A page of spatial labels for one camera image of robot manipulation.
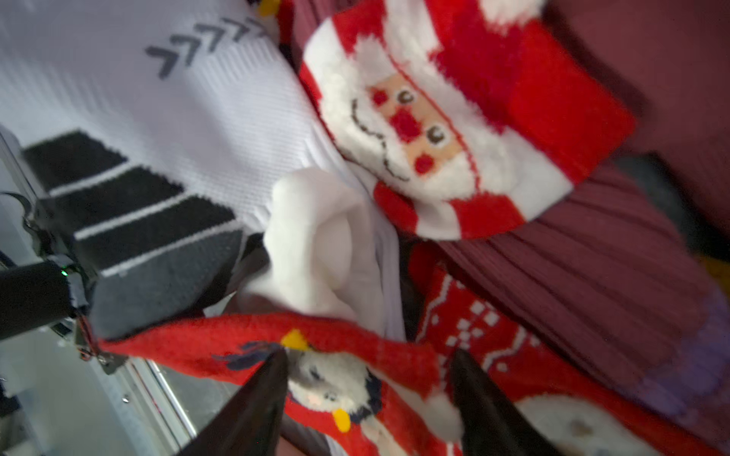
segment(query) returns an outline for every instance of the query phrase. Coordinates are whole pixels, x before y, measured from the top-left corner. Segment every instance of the knit texture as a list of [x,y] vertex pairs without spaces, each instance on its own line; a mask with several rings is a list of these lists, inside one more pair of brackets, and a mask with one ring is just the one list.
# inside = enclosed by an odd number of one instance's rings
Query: knit texture
[[730,236],[730,28],[724,0],[555,0],[550,27],[639,117],[626,149],[656,151]]
[[509,231],[631,132],[631,115],[535,19],[540,3],[366,0],[310,39],[300,77],[398,228]]
[[581,374],[438,266],[437,250],[433,244],[416,246],[409,270],[426,297],[416,341],[432,346],[442,366],[457,348],[467,350],[530,424],[565,454],[717,454]]
[[246,383],[272,350],[286,348],[286,414],[332,437],[350,456],[445,456],[461,437],[433,349],[381,339],[348,322],[224,315],[172,322],[101,346],[234,384]]
[[357,0],[293,0],[291,47],[295,68],[299,68],[304,46],[317,27],[338,12],[354,7]]
[[439,245],[479,295],[592,377],[728,450],[726,299],[614,166],[512,233]]

